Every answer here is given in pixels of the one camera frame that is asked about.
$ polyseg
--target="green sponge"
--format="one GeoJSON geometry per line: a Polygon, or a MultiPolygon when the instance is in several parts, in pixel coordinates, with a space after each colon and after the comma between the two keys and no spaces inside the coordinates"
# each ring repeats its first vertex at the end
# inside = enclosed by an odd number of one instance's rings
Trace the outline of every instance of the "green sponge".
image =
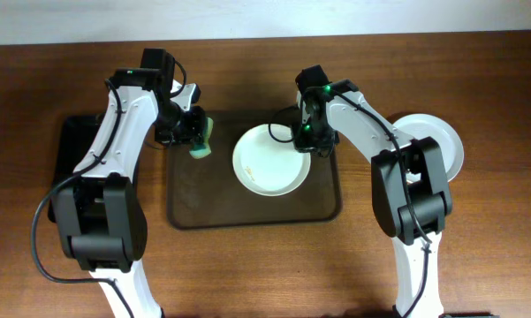
{"type": "Polygon", "coordinates": [[[193,145],[189,151],[194,159],[201,159],[207,155],[210,155],[209,139],[212,133],[212,127],[214,126],[214,120],[210,117],[206,117],[206,128],[204,129],[204,142],[201,144],[193,145]]]}

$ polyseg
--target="black joint module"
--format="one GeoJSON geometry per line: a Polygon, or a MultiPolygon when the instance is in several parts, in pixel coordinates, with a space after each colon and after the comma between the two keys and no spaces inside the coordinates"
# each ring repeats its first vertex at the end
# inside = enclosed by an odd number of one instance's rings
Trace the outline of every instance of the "black joint module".
{"type": "Polygon", "coordinates": [[[118,69],[110,81],[115,88],[133,86],[153,91],[159,109],[156,125],[173,127],[181,118],[180,108],[171,102],[174,73],[175,58],[165,49],[144,49],[140,68],[118,69]]]}
{"type": "Polygon", "coordinates": [[[347,93],[347,92],[357,92],[360,90],[360,88],[357,87],[357,85],[353,84],[348,79],[342,79],[342,80],[337,81],[336,83],[330,84],[330,89],[335,90],[342,94],[347,93]]]}
{"type": "Polygon", "coordinates": [[[200,106],[191,106],[190,111],[184,113],[180,123],[172,129],[156,125],[155,140],[166,147],[201,144],[206,129],[206,112],[200,106]]]}
{"type": "MultiPolygon", "coordinates": [[[[452,210],[440,147],[428,137],[411,140],[411,145],[401,150],[406,168],[421,174],[420,181],[408,186],[414,213],[425,233],[438,233],[444,229],[445,217],[452,210]]],[[[375,218],[385,234],[411,245],[421,234],[408,211],[400,173],[395,152],[385,150],[371,158],[375,218]]]]}
{"type": "Polygon", "coordinates": [[[328,76],[320,65],[310,66],[297,76],[294,81],[297,83],[297,87],[301,94],[309,87],[323,87],[330,84],[328,76]]]}
{"type": "Polygon", "coordinates": [[[63,252],[83,270],[127,273],[143,256],[148,224],[128,177],[81,178],[52,202],[63,252]]]}

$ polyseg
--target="wooden table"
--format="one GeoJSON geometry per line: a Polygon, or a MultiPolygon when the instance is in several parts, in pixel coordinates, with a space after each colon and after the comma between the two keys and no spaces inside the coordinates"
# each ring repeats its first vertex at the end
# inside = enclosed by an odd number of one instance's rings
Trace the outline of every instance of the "wooden table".
{"type": "MultiPolygon", "coordinates": [[[[446,312],[531,317],[531,32],[126,42],[0,47],[0,317],[108,317],[100,287],[53,284],[31,260],[29,227],[49,188],[63,118],[101,112],[105,77],[164,47],[201,86],[207,110],[278,109],[294,77],[321,64],[351,79],[382,115],[443,118],[464,142],[440,246],[446,312]]],[[[140,155],[144,256],[170,316],[321,316],[388,310],[397,275],[371,208],[370,170],[337,148],[344,210],[331,223],[176,231],[165,217],[162,152],[140,155]]],[[[87,276],[42,219],[46,267],[87,276]]]]}

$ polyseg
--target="brown tray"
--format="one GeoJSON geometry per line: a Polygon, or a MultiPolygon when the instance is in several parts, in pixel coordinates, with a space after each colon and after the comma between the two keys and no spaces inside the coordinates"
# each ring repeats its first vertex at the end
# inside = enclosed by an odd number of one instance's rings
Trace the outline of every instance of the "brown tray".
{"type": "MultiPolygon", "coordinates": [[[[312,156],[306,180],[294,191],[265,197],[247,190],[236,178],[231,155],[239,138],[268,123],[274,111],[208,112],[214,120],[212,154],[195,160],[188,147],[172,147],[167,155],[167,218],[180,230],[241,225],[319,222],[342,209],[335,152],[312,156]]],[[[276,121],[288,125],[287,117],[276,121]]]]}

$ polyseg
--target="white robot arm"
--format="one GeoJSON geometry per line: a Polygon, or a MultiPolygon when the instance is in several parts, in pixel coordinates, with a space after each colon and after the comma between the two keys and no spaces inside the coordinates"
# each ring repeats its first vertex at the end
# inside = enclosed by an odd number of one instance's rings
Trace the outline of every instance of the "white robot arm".
{"type": "Polygon", "coordinates": [[[334,135],[340,132],[372,163],[375,216],[392,237],[397,262],[395,314],[411,318],[443,314],[438,294],[437,250],[444,217],[451,212],[451,197],[439,146],[433,140],[416,140],[401,132],[373,110],[354,84],[348,80],[329,83],[319,65],[303,70],[296,81],[302,94],[297,95],[301,120],[292,126],[295,148],[320,155],[334,147],[334,140],[338,140],[334,135]],[[383,125],[393,134],[396,144],[383,125]],[[400,173],[405,171],[396,164],[396,145],[401,149],[402,160],[422,174],[422,181],[409,188],[424,235],[413,227],[412,217],[406,213],[408,206],[400,182],[400,173]]]}
{"type": "Polygon", "coordinates": [[[93,279],[47,273],[35,249],[36,220],[43,204],[34,217],[32,252],[40,272],[57,283],[100,283],[118,318],[163,317],[143,270],[148,228],[133,188],[149,128],[156,127],[156,141],[165,147],[189,144],[196,148],[193,156],[209,154],[211,119],[201,107],[192,106],[200,89],[175,81],[175,64],[186,80],[182,65],[164,49],[145,49],[140,68],[117,70],[107,80],[108,109],[92,146],[73,174],[42,201],[51,198],[65,255],[76,259],[93,279]]]}

